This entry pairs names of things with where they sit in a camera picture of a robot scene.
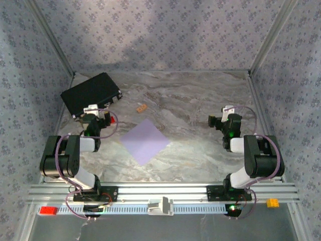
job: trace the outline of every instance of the black mounting plate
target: black mounting plate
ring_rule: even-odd
[[[118,197],[118,187],[117,186],[101,186],[100,192],[108,193],[112,199],[113,202],[117,201]],[[80,195],[78,193],[74,194],[74,202],[109,202],[108,195],[97,195],[94,193],[93,195],[90,195],[86,193],[85,195]]]
[[[223,185],[211,185],[206,187],[207,200],[209,202],[213,201],[244,201],[243,196],[246,201],[251,201],[252,196],[248,194],[244,189],[233,189],[231,188],[225,192]]]

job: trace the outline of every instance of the red component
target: red component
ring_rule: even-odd
[[[41,207],[40,208],[40,212],[39,214],[43,214],[43,215],[56,215],[58,211],[57,207]]]

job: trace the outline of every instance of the orange block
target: orange block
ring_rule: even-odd
[[[147,109],[147,105],[146,104],[142,104],[140,107],[138,107],[136,110],[138,113],[142,113],[144,110]]]
[[[56,215],[58,211],[58,208],[57,207],[41,207],[40,208],[40,212],[39,214],[43,214],[43,215]]]

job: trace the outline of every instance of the small wooden block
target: small wooden block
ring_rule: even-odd
[[[144,110],[147,109],[147,105],[146,104],[142,104],[140,107],[138,107],[136,110],[138,113],[142,113]]]

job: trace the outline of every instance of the gray marble surface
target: gray marble surface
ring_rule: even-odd
[[[123,98],[110,106],[119,118],[118,131],[102,140],[97,153],[81,154],[81,165],[101,181],[222,181],[239,170],[242,154],[228,153],[222,147],[222,133],[207,125],[208,115],[221,116],[227,104],[247,105],[255,109],[245,73],[223,72],[140,72],[109,73],[123,92]],[[84,78],[77,76],[73,85]],[[148,108],[137,113],[141,104]],[[245,109],[241,135],[251,134],[253,114]],[[150,119],[171,143],[140,166],[119,138],[143,121]],[[108,127],[101,135],[112,131]],[[59,134],[82,131],[67,109]],[[262,133],[258,124],[258,133]]]

